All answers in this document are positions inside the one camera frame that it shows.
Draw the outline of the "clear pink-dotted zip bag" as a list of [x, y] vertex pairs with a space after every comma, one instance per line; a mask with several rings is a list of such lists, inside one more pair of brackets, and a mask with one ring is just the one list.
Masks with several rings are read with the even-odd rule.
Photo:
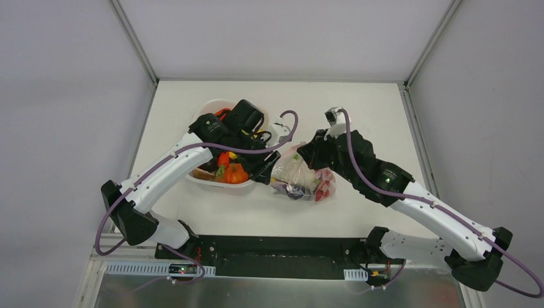
[[297, 152], [304, 144], [301, 142], [289, 148], [274, 165], [269, 183], [271, 192], [294, 201], [318, 203], [329, 200], [337, 190], [335, 175], [328, 168], [310, 169]]

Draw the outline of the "red cherry bunch green stem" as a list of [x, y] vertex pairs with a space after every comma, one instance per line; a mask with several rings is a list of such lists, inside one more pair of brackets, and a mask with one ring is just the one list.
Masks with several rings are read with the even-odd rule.
[[324, 201], [336, 192], [336, 178], [333, 172], [328, 169], [320, 169], [314, 174], [314, 201]]

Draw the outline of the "brown mushroom slice toy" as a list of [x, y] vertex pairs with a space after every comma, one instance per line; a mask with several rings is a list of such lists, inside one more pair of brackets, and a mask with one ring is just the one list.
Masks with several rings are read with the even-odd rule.
[[214, 173], [210, 173], [208, 171], [196, 168], [191, 171], [191, 176], [198, 180], [204, 180], [204, 181], [216, 181], [216, 175]]

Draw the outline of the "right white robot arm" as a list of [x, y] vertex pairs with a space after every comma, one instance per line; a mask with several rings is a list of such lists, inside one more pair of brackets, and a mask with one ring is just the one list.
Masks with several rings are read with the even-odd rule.
[[[380, 160], [373, 145], [354, 130], [352, 146], [346, 134], [327, 137], [318, 130], [314, 138], [300, 146], [298, 154], [310, 169], [329, 168], [351, 183], [365, 198], [409, 216], [437, 235], [435, 239], [401, 234], [386, 227], [374, 227], [364, 242], [365, 257], [374, 263], [388, 259], [409, 259], [448, 270], [460, 283], [487, 291], [503, 266], [503, 250], [509, 248], [512, 233], [504, 228], [488, 228], [459, 214], [432, 195], [411, 174], [397, 165]], [[488, 244], [480, 235], [490, 238]]]

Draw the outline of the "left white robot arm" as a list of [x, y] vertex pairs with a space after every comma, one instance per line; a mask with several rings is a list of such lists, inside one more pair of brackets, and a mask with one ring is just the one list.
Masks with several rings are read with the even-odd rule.
[[269, 184], [277, 151], [293, 136], [284, 117], [264, 129], [264, 113], [242, 99], [224, 117], [214, 113], [199, 115], [183, 137], [152, 166], [117, 184], [111, 180], [101, 187], [106, 213], [124, 237], [135, 246], [150, 240], [171, 247], [179, 259], [191, 258], [196, 243], [181, 222], [152, 211], [154, 204], [170, 188], [192, 171], [232, 152], [251, 182]]

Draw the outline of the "orange pumpkin toy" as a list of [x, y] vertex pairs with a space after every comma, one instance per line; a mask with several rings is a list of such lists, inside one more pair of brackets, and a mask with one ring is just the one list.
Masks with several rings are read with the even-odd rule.
[[224, 181], [227, 184], [241, 184], [249, 180], [249, 175], [245, 172], [242, 164], [230, 164], [224, 174]]

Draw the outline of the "purple eggplant toy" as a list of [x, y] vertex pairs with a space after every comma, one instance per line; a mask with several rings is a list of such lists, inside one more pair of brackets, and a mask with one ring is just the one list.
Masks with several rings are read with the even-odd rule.
[[274, 179], [270, 185], [273, 194], [282, 194], [290, 200], [310, 200], [314, 196], [316, 184], [297, 184]]

